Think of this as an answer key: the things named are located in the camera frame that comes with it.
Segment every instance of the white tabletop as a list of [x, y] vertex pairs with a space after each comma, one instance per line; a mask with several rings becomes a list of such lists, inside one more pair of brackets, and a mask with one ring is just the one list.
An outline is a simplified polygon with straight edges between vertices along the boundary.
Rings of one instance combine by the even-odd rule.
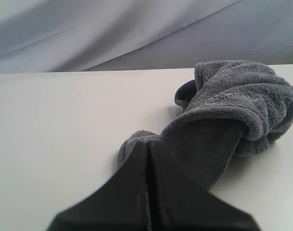
[[[272, 66], [293, 84], [293, 65]], [[122, 142], [181, 110], [193, 69], [0, 75], [0, 231], [43, 231], [115, 171]], [[234, 158], [212, 192], [265, 231], [293, 231], [293, 125], [269, 151]]]

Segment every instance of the black plastic piece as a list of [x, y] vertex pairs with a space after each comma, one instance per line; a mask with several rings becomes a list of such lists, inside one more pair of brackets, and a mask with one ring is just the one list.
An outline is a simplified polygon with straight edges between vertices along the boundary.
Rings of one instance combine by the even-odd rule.
[[97, 192], [58, 214], [48, 231], [258, 231], [253, 218], [190, 179], [159, 141], [137, 142]]

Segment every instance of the gray towel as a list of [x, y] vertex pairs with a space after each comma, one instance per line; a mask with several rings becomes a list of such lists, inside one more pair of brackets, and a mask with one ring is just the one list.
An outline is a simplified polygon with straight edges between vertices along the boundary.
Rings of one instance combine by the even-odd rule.
[[210, 189], [236, 154], [259, 154], [293, 122], [293, 86], [250, 61], [198, 63], [195, 80], [176, 92], [184, 113], [156, 135], [138, 131], [122, 145], [120, 166], [137, 140], [161, 140], [200, 186]]

